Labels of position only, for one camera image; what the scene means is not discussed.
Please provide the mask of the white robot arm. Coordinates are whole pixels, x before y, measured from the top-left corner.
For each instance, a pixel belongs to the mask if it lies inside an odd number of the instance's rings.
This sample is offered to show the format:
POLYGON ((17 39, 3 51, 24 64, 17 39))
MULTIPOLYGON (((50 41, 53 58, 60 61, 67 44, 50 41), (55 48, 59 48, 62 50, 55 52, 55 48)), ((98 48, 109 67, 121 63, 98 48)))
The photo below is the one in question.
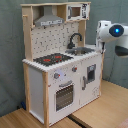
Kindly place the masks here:
POLYGON ((117 41, 115 53, 119 57, 128 57, 128 25, 100 20, 96 30, 96 51, 103 54, 105 44, 117 41))

